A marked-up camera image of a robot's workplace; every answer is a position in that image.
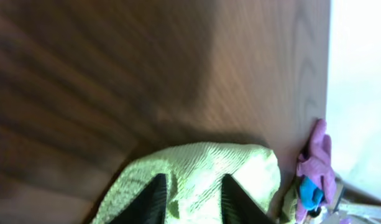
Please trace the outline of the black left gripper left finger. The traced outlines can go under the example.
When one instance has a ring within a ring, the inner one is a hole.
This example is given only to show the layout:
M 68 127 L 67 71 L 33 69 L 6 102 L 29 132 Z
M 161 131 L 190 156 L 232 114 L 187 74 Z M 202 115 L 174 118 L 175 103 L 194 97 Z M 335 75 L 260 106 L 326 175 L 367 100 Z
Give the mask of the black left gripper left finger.
M 166 175 L 157 174 L 109 224 L 164 224 L 166 202 Z

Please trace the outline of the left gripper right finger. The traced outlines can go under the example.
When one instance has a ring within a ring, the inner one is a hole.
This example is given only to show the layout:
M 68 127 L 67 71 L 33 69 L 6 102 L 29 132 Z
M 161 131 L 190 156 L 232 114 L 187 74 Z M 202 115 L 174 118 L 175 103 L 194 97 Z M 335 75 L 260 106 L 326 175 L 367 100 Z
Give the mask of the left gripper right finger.
M 221 215 L 223 224 L 274 224 L 230 174 L 222 178 Z

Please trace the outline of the light green microfiber cloth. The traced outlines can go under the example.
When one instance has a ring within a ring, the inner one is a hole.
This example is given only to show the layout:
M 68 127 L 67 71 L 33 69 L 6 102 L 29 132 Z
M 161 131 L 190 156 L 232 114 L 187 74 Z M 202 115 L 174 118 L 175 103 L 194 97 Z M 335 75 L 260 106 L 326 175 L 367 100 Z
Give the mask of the light green microfiber cloth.
M 167 180 L 167 223 L 220 223 L 221 180 L 226 174 L 263 212 L 281 181 L 274 152 L 260 145 L 198 142 L 169 147 L 127 165 L 92 222 L 113 220 L 158 174 Z

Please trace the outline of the blue microfiber cloth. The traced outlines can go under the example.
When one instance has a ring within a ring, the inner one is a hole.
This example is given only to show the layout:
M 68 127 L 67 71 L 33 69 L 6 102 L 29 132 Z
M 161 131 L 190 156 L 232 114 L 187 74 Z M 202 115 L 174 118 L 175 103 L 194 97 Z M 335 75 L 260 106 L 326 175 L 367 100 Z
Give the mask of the blue microfiber cloth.
M 307 211 L 317 211 L 324 199 L 324 192 L 309 177 L 302 180 L 299 192 L 302 206 Z

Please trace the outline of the purple microfiber cloth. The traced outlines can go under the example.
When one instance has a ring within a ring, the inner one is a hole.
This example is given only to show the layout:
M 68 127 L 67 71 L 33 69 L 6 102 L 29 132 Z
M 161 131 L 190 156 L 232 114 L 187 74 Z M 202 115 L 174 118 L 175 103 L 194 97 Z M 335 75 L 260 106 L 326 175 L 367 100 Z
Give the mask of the purple microfiber cloth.
M 300 184 L 305 177 L 309 177 L 324 192 L 324 199 L 319 207 L 329 205 L 334 200 L 336 193 L 336 176 L 331 165 L 332 142 L 331 137 L 326 134 L 326 126 L 324 119 L 317 120 L 310 136 L 307 151 L 299 155 L 296 165 L 296 176 L 300 178 Z M 303 222 L 309 212 L 301 204 L 300 184 L 297 189 L 297 223 Z

